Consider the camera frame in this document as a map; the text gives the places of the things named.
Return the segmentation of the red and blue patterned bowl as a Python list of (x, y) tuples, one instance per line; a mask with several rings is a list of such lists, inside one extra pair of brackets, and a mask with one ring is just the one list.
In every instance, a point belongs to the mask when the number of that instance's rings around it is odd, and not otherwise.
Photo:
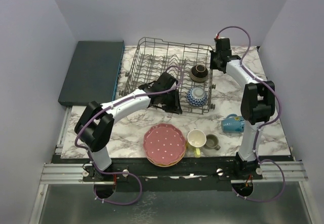
[(192, 87), (187, 92), (186, 98), (191, 106), (200, 107), (206, 104), (208, 96), (201, 87)]

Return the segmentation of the dark patterned bowl cream inside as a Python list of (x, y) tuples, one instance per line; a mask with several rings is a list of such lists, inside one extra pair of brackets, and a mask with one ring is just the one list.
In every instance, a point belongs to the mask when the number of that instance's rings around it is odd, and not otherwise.
[(209, 71), (204, 65), (198, 64), (191, 68), (189, 76), (194, 82), (204, 83), (208, 79)]

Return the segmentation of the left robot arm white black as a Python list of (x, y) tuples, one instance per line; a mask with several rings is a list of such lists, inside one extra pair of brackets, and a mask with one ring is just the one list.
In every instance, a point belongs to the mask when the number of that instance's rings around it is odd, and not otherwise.
[(183, 74), (176, 79), (165, 71), (156, 81), (140, 85), (127, 96), (104, 104), (92, 101), (86, 106), (74, 128), (74, 145), (87, 151), (95, 175), (101, 181), (112, 176), (112, 159), (106, 145), (114, 124), (139, 110), (158, 105), (167, 113), (181, 114), (178, 87), (182, 80)]

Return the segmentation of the grey wire dish rack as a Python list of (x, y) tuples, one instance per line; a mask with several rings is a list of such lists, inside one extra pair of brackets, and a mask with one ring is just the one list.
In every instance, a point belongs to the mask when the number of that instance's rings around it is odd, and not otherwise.
[(120, 96), (134, 90), (146, 93), (171, 89), (155, 95), (155, 107), (170, 112), (206, 114), (212, 103), (213, 73), (210, 71), (212, 47), (197, 43), (168, 42), (143, 37), (138, 41), (126, 83)]

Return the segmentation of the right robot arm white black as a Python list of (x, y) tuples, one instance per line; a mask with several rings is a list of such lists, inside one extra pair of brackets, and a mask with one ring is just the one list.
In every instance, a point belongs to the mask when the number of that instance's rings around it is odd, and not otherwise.
[(242, 143), (235, 155), (233, 174), (245, 179), (258, 167), (258, 148), (265, 123), (275, 112), (275, 89), (272, 81), (263, 81), (233, 55), (229, 38), (215, 38), (216, 49), (211, 51), (210, 69), (230, 75), (244, 90), (240, 112), (245, 120)]

